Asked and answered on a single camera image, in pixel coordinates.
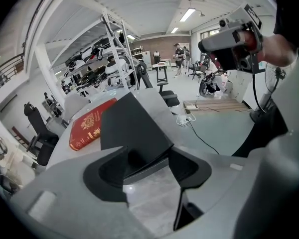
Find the black cable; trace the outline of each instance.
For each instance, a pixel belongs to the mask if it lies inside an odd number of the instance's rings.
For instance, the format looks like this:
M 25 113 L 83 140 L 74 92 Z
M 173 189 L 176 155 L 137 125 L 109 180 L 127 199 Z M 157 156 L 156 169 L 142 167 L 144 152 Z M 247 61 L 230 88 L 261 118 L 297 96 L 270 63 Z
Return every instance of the black cable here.
M 205 142 L 202 138 L 200 138 L 200 137 L 198 136 L 198 134 L 196 133 L 196 131 L 195 131 L 193 125 L 191 124 L 190 120 L 187 119 L 187 121 L 188 121 L 189 124 L 191 125 L 191 128 L 194 130 L 195 135 L 196 135 L 196 136 L 197 136 L 203 143 L 205 143 L 207 146 L 211 147 L 211 148 L 212 148 L 218 155 L 220 155 L 220 154 L 218 153 L 218 151 L 217 151 L 214 147 L 210 146 L 207 142 Z
M 259 107 L 259 109 L 263 112 L 263 113 L 266 113 L 264 109 L 261 108 L 260 104 L 258 103 L 258 99 L 257 99 L 257 93 L 256 93 L 256 85 L 255 85 L 255 75 L 253 74 L 253 90 L 254 90 L 254 97 L 255 97 L 255 100 L 256 100 L 256 103 Z

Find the white column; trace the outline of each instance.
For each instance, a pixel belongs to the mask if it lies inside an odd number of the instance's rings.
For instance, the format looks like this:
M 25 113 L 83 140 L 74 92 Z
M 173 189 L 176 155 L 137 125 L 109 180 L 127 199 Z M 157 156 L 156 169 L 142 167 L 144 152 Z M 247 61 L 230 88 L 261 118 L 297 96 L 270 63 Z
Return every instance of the white column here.
M 45 82 L 47 83 L 55 99 L 64 109 L 64 95 L 61 92 L 61 89 L 57 87 L 55 79 L 52 77 L 50 73 L 51 62 L 48 57 L 48 53 L 46 52 L 45 45 L 43 43 L 36 46 L 35 56 L 38 60 L 39 68 L 44 76 Z

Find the desk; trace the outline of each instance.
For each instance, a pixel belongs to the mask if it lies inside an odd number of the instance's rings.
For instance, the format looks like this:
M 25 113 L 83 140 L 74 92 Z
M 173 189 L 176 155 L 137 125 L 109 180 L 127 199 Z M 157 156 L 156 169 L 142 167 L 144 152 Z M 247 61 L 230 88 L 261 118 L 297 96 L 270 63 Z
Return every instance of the desk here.
M 165 78 L 163 78 L 163 79 L 158 78 L 158 69 L 160 69 L 161 67 L 164 69 L 164 73 L 165 73 Z M 159 65 L 159 64 L 152 65 L 152 68 L 156 68 L 157 83 L 158 82 L 167 82 L 167 73 L 166 73 L 167 67 L 168 67 L 167 63 L 162 64 L 162 65 Z
M 126 95 L 127 91 L 108 91 L 102 93 L 99 98 L 92 101 L 92 103 L 86 105 L 82 110 L 80 110 L 71 120 L 69 126 L 66 128 L 62 136 L 60 137 L 52 155 L 47 164 L 47 169 L 54 164 L 62 162 L 70 158 L 80 157 L 82 155 L 90 154 L 96 151 L 101 150 L 101 141 L 100 138 L 96 139 L 92 143 L 88 144 L 79 151 L 74 151 L 69 146 L 70 132 L 72 128 L 73 121 L 83 114 L 87 113 L 91 109 L 99 106 L 100 104 L 106 102 L 111 98 L 120 99 Z M 179 126 L 175 122 L 175 118 L 171 114 L 169 108 L 161 98 L 160 94 L 156 89 L 144 89 L 144 90 L 135 90 L 132 91 L 136 99 L 152 117 L 152 119 L 157 123 L 157 125 L 164 131 L 164 133 L 171 139 L 173 142 L 177 142 L 180 145 L 183 145 L 181 131 Z

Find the power strip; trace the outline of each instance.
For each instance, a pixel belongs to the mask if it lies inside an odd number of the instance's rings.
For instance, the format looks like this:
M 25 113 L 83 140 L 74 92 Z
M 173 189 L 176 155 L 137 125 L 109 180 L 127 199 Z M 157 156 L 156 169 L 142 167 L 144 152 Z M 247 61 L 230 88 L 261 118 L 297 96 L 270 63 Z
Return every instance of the power strip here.
M 198 106 L 186 106 L 186 109 L 192 111 L 192 110 L 199 110 Z

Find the railing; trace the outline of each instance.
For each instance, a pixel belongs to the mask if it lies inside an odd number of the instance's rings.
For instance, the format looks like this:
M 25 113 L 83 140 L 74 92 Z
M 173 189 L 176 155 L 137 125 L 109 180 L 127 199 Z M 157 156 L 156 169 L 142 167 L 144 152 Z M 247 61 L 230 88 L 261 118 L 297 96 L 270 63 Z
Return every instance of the railing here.
M 30 32 L 30 29 L 32 27 L 32 24 L 33 24 L 33 21 L 38 13 L 38 11 L 40 10 L 40 7 L 41 5 L 43 4 L 44 0 L 41 0 L 38 4 L 38 6 L 36 7 L 35 11 L 34 11 L 34 14 L 32 15 L 32 18 L 31 18 L 31 21 L 30 21 L 30 24 L 29 24 L 29 27 L 28 27 L 28 30 L 26 32 L 26 36 L 25 36 L 25 40 L 24 40 L 24 43 L 22 44 L 22 47 L 23 47 L 23 53 L 25 54 L 25 45 L 26 45 L 26 41 L 28 40 L 28 36 L 29 36 L 29 32 Z
M 0 88 L 7 83 L 11 77 L 23 70 L 23 53 L 10 58 L 0 65 Z

